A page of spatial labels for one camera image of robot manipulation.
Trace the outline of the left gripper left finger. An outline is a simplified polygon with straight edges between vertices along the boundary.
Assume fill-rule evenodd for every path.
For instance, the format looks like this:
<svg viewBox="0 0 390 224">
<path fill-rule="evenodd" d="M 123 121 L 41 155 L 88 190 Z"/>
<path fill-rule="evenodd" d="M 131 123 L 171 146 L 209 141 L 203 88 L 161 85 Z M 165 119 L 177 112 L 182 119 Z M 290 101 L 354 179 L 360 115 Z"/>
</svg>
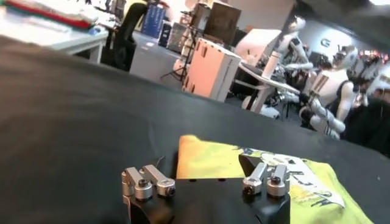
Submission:
<svg viewBox="0 0 390 224">
<path fill-rule="evenodd" d="M 159 157 L 154 164 L 148 164 L 141 169 L 125 168 L 121 172 L 122 199 L 130 201 L 135 197 L 138 201 L 146 201 L 153 197 L 154 191 L 163 198 L 172 198 L 176 194 L 176 181 L 166 177 L 162 168 L 165 156 Z"/>
</svg>

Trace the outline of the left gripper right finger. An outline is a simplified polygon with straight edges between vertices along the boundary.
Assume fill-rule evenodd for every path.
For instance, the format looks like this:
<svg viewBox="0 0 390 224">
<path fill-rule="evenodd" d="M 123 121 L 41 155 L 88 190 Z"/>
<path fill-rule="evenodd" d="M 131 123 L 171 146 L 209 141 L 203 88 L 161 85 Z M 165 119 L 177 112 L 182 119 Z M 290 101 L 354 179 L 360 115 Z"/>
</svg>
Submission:
<svg viewBox="0 0 390 224">
<path fill-rule="evenodd" d="M 243 192 L 246 195 L 257 195 L 262 191 L 263 182 L 266 181 L 267 194 L 272 197 L 283 197 L 288 191 L 287 167 L 283 164 L 275 166 L 269 174 L 268 165 L 259 158 L 239 155 L 239 163 L 245 177 L 243 179 Z"/>
</svg>

